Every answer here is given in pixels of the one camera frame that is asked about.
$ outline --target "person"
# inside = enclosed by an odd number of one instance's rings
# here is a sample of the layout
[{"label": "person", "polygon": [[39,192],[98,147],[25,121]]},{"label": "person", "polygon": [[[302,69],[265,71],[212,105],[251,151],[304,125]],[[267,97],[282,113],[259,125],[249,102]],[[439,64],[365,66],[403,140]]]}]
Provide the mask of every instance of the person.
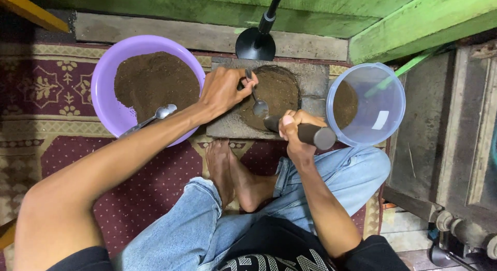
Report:
[{"label": "person", "polygon": [[[304,111],[279,123],[289,158],[277,173],[251,174],[227,140],[206,149],[210,180],[193,178],[176,205],[143,230],[112,262],[92,206],[159,151],[251,94],[258,83],[243,69],[207,74],[194,105],[100,148],[34,185],[24,197],[15,240],[14,270],[407,270],[386,240],[363,240],[350,216],[390,171],[385,153],[348,147],[314,156],[297,126],[326,126]],[[244,89],[238,91],[241,80]],[[256,213],[223,216],[233,200]]]}]

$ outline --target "metal spoon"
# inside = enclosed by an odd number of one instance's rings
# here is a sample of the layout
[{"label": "metal spoon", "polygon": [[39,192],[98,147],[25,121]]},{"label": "metal spoon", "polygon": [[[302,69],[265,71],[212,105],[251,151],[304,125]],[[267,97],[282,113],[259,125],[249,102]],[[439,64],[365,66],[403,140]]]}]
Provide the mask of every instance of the metal spoon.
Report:
[{"label": "metal spoon", "polygon": [[[248,79],[252,80],[252,71],[250,71],[248,68],[245,69],[245,76]],[[266,101],[257,98],[255,94],[255,88],[252,89],[252,96],[255,101],[252,106],[253,114],[258,117],[264,118],[269,113],[269,107],[267,106]]]},{"label": "metal spoon", "polygon": [[123,137],[123,136],[126,136],[126,135],[129,135],[137,130],[139,130],[140,128],[146,126],[149,122],[153,121],[154,119],[161,119],[163,120],[165,117],[167,117],[170,113],[176,111],[177,107],[176,105],[173,105],[173,104],[169,104],[165,107],[159,107],[156,111],[156,114],[147,119],[146,121],[142,122],[142,123],[139,123],[135,126],[133,126],[132,128],[129,128],[128,131],[124,132],[121,136],[119,136],[120,138]]}]

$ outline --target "patterned rug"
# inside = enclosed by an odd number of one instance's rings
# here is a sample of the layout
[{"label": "patterned rug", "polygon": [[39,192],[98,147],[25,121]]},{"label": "patterned rug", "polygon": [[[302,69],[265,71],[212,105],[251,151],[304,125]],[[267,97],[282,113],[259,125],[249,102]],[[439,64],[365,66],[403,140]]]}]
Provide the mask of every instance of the patterned rug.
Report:
[{"label": "patterned rug", "polygon": [[[0,44],[0,224],[17,216],[24,194],[36,182],[115,140],[96,117],[90,95],[93,69],[107,48]],[[221,55],[194,54],[205,71],[210,71],[211,56]],[[331,77],[346,69],[330,65]],[[96,202],[93,211],[110,256],[167,213],[189,179],[208,176],[205,147],[210,141],[199,128]],[[240,140],[230,147],[260,175],[274,174],[278,159],[286,155],[282,141]],[[240,213],[236,200],[229,209]],[[364,237],[378,234],[379,193],[352,218]],[[13,245],[4,256],[0,262],[11,269]]]}]

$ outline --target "stone grinding board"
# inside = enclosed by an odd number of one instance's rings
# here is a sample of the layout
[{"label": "stone grinding board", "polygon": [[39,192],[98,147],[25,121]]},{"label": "stone grinding board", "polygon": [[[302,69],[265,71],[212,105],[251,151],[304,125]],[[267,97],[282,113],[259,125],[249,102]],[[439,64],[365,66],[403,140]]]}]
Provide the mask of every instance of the stone grinding board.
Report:
[{"label": "stone grinding board", "polygon": [[[326,97],[330,67],[295,62],[261,61],[236,58],[212,58],[212,70],[218,66],[227,68],[249,68],[277,65],[290,70],[297,79],[301,95],[301,109],[314,116],[326,117]],[[239,105],[221,115],[207,126],[207,135],[216,138],[282,140],[277,133],[254,129],[246,125],[238,114]]]}]

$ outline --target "light blue jeans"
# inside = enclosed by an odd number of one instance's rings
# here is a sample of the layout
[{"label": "light blue jeans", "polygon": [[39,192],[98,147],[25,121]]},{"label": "light blue jeans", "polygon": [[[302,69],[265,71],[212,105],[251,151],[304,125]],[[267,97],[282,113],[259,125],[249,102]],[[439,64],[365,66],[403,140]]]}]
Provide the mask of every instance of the light blue jeans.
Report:
[{"label": "light blue jeans", "polygon": [[[315,156],[328,188],[349,215],[356,213],[390,172],[386,153],[376,147],[348,147]],[[115,270],[212,270],[260,217],[290,220],[315,233],[299,173],[281,158],[272,201],[261,211],[221,217],[221,199],[210,180],[196,177],[185,185],[173,208],[113,259]]]}]

